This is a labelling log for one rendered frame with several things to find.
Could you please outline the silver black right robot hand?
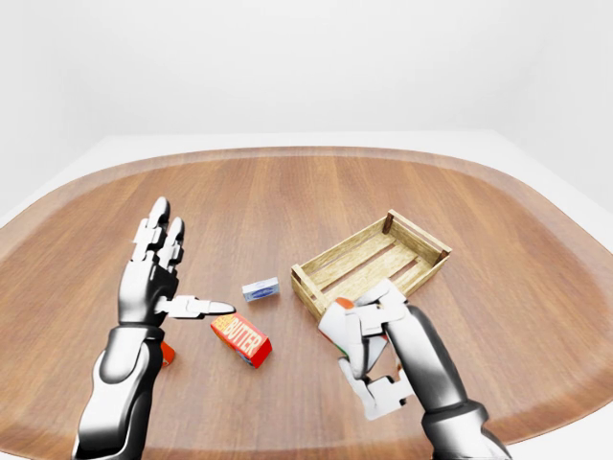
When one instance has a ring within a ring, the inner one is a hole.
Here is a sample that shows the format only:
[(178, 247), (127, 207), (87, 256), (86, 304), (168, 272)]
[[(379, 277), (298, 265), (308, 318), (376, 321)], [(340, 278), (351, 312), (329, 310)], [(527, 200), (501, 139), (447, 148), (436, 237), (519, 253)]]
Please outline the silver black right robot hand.
[(402, 376), (370, 380), (371, 368), (352, 364), (346, 356), (339, 367), (364, 407), (365, 417), (375, 420), (401, 408), (415, 395), (425, 412), (439, 412), (467, 401), (459, 373), (428, 317), (388, 279), (382, 280), (353, 301), (363, 334), (379, 328), (397, 355)]

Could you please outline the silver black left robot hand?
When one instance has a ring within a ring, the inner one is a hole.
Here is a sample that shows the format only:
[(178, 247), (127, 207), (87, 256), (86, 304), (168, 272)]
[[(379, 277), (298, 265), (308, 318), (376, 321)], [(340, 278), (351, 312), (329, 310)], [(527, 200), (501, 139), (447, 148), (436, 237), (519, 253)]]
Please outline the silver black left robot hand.
[(135, 249), (119, 288), (119, 322), (122, 325), (160, 326), (169, 316), (202, 319), (236, 311), (224, 302), (177, 296), (176, 266), (183, 257), (185, 224), (170, 219), (170, 203), (161, 196), (147, 218), (141, 220), (134, 238)]

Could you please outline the wooden slat tray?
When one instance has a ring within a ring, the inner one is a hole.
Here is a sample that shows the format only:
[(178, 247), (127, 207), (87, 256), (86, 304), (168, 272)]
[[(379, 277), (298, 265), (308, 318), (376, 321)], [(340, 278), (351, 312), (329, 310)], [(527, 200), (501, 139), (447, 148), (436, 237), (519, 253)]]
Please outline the wooden slat tray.
[(408, 296), (448, 260), (452, 249), (390, 210), (386, 217), (339, 242), (305, 264), (291, 267), (291, 284), (319, 319), (337, 297), (357, 299), (389, 278)]

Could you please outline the red butter box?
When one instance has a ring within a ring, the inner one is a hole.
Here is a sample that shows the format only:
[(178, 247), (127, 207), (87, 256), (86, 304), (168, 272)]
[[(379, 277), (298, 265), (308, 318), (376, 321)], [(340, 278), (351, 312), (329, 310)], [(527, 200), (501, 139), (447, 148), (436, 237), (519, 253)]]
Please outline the red butter box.
[(254, 368), (259, 368), (272, 351), (269, 337), (238, 312), (217, 317), (211, 328), (229, 348)]

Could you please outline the small blue white box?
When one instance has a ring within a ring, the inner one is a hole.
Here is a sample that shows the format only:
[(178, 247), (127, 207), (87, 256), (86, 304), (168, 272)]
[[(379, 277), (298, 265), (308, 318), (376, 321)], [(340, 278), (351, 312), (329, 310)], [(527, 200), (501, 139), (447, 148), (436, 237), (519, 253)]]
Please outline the small blue white box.
[(280, 291), (279, 280), (277, 277), (257, 281), (255, 283), (245, 285), (241, 289), (243, 297), (247, 302), (274, 295)]

